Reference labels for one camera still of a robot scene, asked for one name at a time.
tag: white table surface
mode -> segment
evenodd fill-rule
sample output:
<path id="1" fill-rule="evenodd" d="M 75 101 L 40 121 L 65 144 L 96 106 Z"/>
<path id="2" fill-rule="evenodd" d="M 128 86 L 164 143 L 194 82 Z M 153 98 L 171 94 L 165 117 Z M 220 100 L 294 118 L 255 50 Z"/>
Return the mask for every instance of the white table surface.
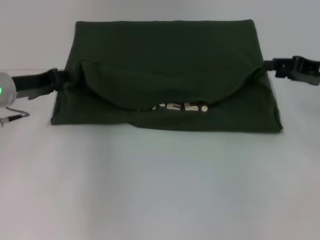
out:
<path id="1" fill-rule="evenodd" d="M 272 82 L 281 134 L 51 126 L 55 94 L 17 100 L 31 116 L 0 129 L 0 239 L 320 239 L 319 87 Z"/>

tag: white background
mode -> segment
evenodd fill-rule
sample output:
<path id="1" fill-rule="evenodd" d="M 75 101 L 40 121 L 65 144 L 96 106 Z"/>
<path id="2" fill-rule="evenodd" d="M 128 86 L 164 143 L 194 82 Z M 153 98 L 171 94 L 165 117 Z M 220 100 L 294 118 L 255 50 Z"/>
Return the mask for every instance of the white background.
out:
<path id="1" fill-rule="evenodd" d="M 318 0 L 1 0 L 0 72 L 63 69 L 76 21 L 253 19 L 265 59 L 320 60 L 319 9 Z M 0 239 L 320 239 L 319 87 L 272 84 L 277 135 L 50 126 L 54 94 L 17 100 L 31 116 L 0 129 Z"/>

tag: dark green cloth bag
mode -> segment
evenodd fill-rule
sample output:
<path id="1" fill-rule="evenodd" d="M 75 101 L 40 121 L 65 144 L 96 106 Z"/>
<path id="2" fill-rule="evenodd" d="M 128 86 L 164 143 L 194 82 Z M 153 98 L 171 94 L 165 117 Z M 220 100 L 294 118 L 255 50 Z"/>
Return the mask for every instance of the dark green cloth bag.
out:
<path id="1" fill-rule="evenodd" d="M 252 20 L 77 22 L 51 123 L 279 133 L 263 62 Z"/>

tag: green fabric pouch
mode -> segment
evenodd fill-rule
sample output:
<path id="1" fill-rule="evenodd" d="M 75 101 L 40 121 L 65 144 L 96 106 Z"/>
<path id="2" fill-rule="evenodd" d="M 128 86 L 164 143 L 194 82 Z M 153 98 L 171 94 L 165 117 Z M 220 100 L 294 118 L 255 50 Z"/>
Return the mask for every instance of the green fabric pouch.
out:
<path id="1" fill-rule="evenodd" d="M 255 25 L 77 22 L 51 123 L 279 133 Z"/>

